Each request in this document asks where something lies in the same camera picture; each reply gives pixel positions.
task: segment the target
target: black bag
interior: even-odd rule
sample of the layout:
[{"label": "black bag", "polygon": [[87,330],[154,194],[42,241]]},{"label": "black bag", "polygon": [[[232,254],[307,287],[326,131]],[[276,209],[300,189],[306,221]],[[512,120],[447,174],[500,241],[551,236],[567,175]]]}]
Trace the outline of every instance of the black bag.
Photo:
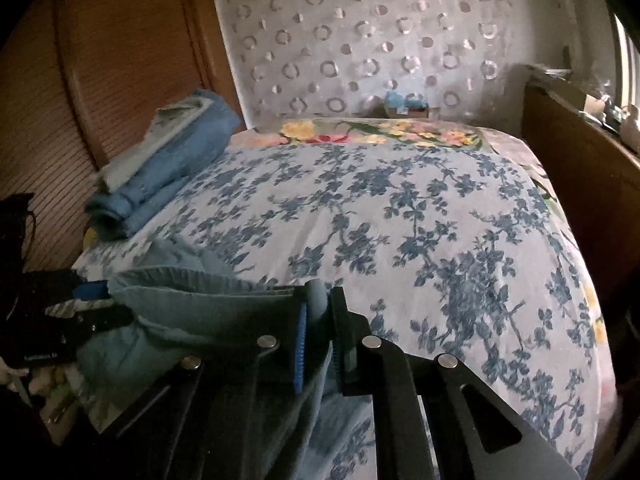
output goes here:
[{"label": "black bag", "polygon": [[33,219],[33,228],[27,254],[35,236],[36,218],[29,210],[32,198],[33,193],[19,193],[0,200],[0,319],[6,318],[18,294],[24,266],[22,244],[29,216]]}]

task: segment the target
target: wooden wardrobe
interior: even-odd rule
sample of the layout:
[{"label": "wooden wardrobe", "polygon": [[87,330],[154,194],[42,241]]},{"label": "wooden wardrobe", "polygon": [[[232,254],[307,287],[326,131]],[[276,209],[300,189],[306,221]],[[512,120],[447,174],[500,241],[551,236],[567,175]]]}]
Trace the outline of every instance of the wooden wardrobe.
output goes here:
[{"label": "wooden wardrobe", "polygon": [[95,171],[195,88],[240,114],[213,0],[34,0],[0,52],[0,198],[34,192],[26,269],[81,252]]}]

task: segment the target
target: metal screw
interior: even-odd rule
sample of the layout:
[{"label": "metal screw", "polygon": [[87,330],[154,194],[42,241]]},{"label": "metal screw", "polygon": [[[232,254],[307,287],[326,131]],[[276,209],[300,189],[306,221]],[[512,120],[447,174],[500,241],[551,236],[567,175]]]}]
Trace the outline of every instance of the metal screw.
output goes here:
[{"label": "metal screw", "polygon": [[438,357],[438,364],[443,368],[455,368],[458,366],[458,359],[451,354],[442,354]]},{"label": "metal screw", "polygon": [[183,357],[180,361],[180,366],[185,370],[197,370],[200,368],[202,364],[202,359],[196,357],[195,355],[187,355],[187,357]]},{"label": "metal screw", "polygon": [[260,348],[273,348],[278,344],[278,340],[272,335],[261,335],[257,343]]},{"label": "metal screw", "polygon": [[367,348],[380,348],[382,346],[382,339],[375,335],[366,335],[362,338],[362,344]]}]

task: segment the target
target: yellow flower print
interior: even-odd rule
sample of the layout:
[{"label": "yellow flower print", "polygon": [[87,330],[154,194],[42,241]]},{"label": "yellow flower print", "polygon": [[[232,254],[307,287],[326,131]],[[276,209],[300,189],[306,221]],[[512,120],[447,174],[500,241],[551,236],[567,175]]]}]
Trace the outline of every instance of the yellow flower print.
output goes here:
[{"label": "yellow flower print", "polygon": [[289,141],[287,139],[283,139],[281,136],[261,134],[260,136],[255,136],[253,139],[247,140],[247,142],[244,143],[244,146],[248,148],[261,148],[264,146],[277,146],[279,144],[286,144],[287,142]]},{"label": "yellow flower print", "polygon": [[290,121],[280,127],[280,132],[290,139],[309,140],[316,136],[313,121]]},{"label": "yellow flower print", "polygon": [[396,128],[410,128],[413,125],[414,122],[408,119],[398,119],[396,121]]},{"label": "yellow flower print", "polygon": [[412,134],[411,132],[405,132],[402,136],[406,140],[414,140],[415,142],[420,141],[420,136],[418,136],[418,134]]},{"label": "yellow flower print", "polygon": [[383,144],[384,142],[387,142],[389,139],[387,139],[385,136],[382,135],[376,135],[376,134],[371,134],[371,135],[364,135],[361,137],[356,137],[353,139],[353,142],[364,142],[366,144]]},{"label": "yellow flower print", "polygon": [[601,317],[593,323],[593,331],[596,335],[596,343],[602,345],[607,342],[607,331],[604,328],[604,321]]},{"label": "yellow flower print", "polygon": [[440,138],[452,146],[462,146],[463,144],[471,144],[473,142],[465,133],[457,132],[456,130],[444,132]]},{"label": "yellow flower print", "polygon": [[584,297],[587,299],[587,306],[593,308],[598,304],[598,298],[596,297],[596,291],[593,289],[591,283],[585,283],[582,286]]}]

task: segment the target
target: mattress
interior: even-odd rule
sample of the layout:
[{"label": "mattress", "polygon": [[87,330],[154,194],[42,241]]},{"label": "mattress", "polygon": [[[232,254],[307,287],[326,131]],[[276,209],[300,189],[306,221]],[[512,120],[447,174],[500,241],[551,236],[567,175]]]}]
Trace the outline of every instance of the mattress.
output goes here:
[{"label": "mattress", "polygon": [[[543,168],[507,134],[415,120],[294,120],[234,135],[134,237],[74,265],[124,270],[158,237],[243,278],[344,287],[405,352],[462,359],[585,476],[615,402],[600,306]],[[83,399],[97,428],[118,414]],[[375,478],[371,412],[318,478]]]}]

